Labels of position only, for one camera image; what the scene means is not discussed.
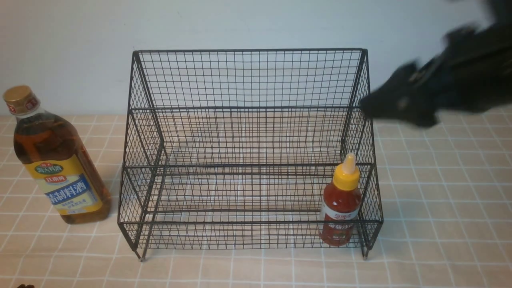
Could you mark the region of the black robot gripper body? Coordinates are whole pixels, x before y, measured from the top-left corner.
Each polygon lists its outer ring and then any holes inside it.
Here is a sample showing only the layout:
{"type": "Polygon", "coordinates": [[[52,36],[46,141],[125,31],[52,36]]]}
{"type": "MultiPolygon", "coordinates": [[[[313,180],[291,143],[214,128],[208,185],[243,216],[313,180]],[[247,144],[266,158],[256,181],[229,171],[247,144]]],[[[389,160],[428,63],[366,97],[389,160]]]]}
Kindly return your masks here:
{"type": "Polygon", "coordinates": [[[444,50],[408,79],[408,115],[435,120],[439,110],[482,113],[511,102],[511,2],[487,0],[494,22],[448,31],[444,50]]]}

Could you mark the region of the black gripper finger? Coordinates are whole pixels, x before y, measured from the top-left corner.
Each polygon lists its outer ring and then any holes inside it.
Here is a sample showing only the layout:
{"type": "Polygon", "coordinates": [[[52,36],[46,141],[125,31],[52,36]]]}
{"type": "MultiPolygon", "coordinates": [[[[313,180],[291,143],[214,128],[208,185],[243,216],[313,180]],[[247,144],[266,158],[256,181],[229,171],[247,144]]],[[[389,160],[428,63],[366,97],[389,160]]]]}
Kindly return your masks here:
{"type": "Polygon", "coordinates": [[[378,89],[363,97],[359,106],[366,118],[397,120],[430,128],[438,124],[436,105],[426,89],[417,87],[417,61],[398,67],[378,89]]]}

